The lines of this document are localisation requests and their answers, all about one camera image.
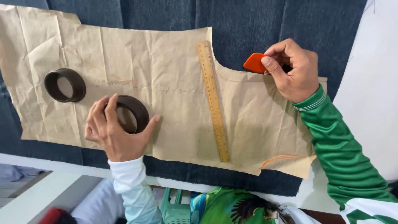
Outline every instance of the person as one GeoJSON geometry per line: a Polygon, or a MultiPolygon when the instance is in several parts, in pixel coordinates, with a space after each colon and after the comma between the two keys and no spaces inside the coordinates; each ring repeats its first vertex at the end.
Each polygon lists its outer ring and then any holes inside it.
{"type": "MultiPolygon", "coordinates": [[[[312,144],[328,178],[328,194],[340,206],[347,224],[397,223],[398,200],[388,184],[362,154],[342,115],[318,82],[318,56],[292,39],[271,46],[261,62],[280,93],[299,111],[312,134],[312,144]],[[281,65],[290,65],[285,73],[281,65]]],[[[162,215],[145,183],[142,156],[160,116],[146,129],[128,134],[118,123],[117,94],[95,102],[87,118],[85,137],[102,147],[114,177],[114,190],[122,195],[130,224],[162,223],[162,215]]],[[[219,188],[191,200],[191,223],[319,223],[298,208],[279,206],[244,190],[219,188]]]]}

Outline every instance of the wooden ruler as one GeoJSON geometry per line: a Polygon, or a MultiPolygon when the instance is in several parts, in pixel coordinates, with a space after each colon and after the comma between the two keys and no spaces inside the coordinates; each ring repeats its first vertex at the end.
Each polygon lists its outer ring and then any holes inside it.
{"type": "Polygon", "coordinates": [[[213,122],[214,134],[217,141],[217,147],[222,162],[229,161],[228,144],[226,141],[224,124],[220,109],[220,101],[217,94],[216,80],[213,70],[213,57],[211,55],[210,42],[201,41],[196,44],[196,50],[200,59],[202,68],[203,83],[206,88],[207,101],[213,122]]]}

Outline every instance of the dark blue fabric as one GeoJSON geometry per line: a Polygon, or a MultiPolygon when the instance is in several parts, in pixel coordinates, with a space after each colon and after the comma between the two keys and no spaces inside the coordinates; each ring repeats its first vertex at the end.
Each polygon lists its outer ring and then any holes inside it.
{"type": "MultiPolygon", "coordinates": [[[[75,13],[83,24],[126,29],[187,30],[213,27],[213,49],[223,66],[244,71],[253,52],[293,38],[319,55],[333,100],[339,88],[366,0],[0,0],[75,13]]],[[[0,76],[1,153],[106,168],[103,151],[19,140],[21,125],[0,76]]],[[[195,164],[145,157],[151,176],[295,196],[298,177],[264,170],[259,177],[195,164]]]]}

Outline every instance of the red fabric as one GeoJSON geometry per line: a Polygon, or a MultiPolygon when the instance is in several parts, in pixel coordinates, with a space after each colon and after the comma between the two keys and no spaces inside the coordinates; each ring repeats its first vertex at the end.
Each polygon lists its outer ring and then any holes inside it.
{"type": "Polygon", "coordinates": [[[50,208],[47,214],[41,219],[39,224],[54,224],[62,214],[66,211],[62,209],[57,209],[55,207],[50,208]]]}

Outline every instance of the wrinkled paper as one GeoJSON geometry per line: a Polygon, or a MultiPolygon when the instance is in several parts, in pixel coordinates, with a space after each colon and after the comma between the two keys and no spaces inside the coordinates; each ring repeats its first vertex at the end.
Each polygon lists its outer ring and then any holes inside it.
{"type": "MultiPolygon", "coordinates": [[[[214,58],[230,161],[217,150],[196,43],[212,41],[211,28],[187,31],[115,29],[80,24],[74,14],[0,4],[0,68],[21,120],[23,140],[99,149],[84,139],[91,105],[115,93],[139,99],[160,114],[145,154],[162,160],[259,175],[263,163],[308,178],[315,153],[299,113],[271,76],[234,71],[214,58]],[[78,72],[85,98],[61,103],[43,81],[59,68],[78,72]]],[[[326,89],[326,78],[319,78],[326,89]]]]}

